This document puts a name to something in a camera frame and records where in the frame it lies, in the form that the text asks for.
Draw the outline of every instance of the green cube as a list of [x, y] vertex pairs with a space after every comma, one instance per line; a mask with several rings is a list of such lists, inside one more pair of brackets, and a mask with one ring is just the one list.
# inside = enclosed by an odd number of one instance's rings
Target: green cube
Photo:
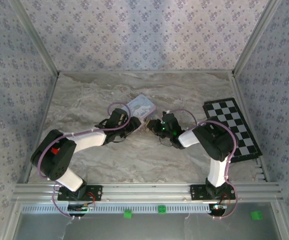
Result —
[[261, 220], [263, 219], [263, 215], [261, 214], [261, 211], [252, 211], [250, 212], [252, 220]]
[[165, 205], [158, 206], [158, 214], [165, 214], [167, 212], [167, 208]]
[[124, 210], [123, 217], [125, 219], [131, 219], [132, 215], [133, 215], [133, 211], [131, 211], [129, 209]]

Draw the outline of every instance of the white wallpaper with purple pattern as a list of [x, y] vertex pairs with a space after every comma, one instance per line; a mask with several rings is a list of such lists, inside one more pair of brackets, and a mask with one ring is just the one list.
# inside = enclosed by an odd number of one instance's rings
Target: white wallpaper with purple pattern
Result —
[[289, 0], [282, 0], [238, 81], [271, 181], [289, 210]]
[[7, 0], [0, 0], [0, 233], [32, 153], [52, 75]]
[[268, 0], [21, 0], [59, 71], [232, 69]]

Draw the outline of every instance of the chessboard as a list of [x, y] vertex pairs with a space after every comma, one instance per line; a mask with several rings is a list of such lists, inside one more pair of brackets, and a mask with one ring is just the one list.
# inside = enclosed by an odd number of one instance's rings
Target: chessboard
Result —
[[238, 146], [231, 158], [232, 163], [256, 159], [262, 155], [255, 137], [233, 97], [206, 101], [203, 110], [207, 118], [216, 116], [238, 137]]

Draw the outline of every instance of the gray marble surface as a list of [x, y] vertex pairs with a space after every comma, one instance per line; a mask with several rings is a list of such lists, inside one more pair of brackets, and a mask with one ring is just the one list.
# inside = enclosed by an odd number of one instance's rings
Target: gray marble surface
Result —
[[[61, 73], [47, 114], [42, 137], [52, 129], [80, 132], [108, 117], [107, 106], [125, 102], [139, 94], [162, 111], [184, 108], [198, 121], [206, 119], [205, 101], [228, 98], [233, 91], [226, 73]], [[175, 114], [183, 128], [193, 126], [187, 113]], [[159, 142], [145, 128], [121, 143], [109, 143], [74, 154], [70, 167], [87, 182], [195, 182], [202, 183], [209, 172], [209, 156], [196, 144], [178, 150]], [[232, 163], [229, 178], [255, 181], [252, 160]], [[43, 182], [34, 167], [30, 182]]]

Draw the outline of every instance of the metal rail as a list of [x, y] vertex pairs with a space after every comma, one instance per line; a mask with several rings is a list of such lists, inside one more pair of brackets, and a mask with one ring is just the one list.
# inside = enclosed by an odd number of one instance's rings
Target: metal rail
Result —
[[[102, 200], [106, 203], [187, 203], [193, 202], [190, 185], [196, 183], [93, 183], [103, 186]], [[282, 201], [277, 182], [235, 183], [241, 203]], [[18, 204], [50, 203], [53, 183], [17, 184], [11, 201]], [[215, 203], [199, 200], [195, 203]]]

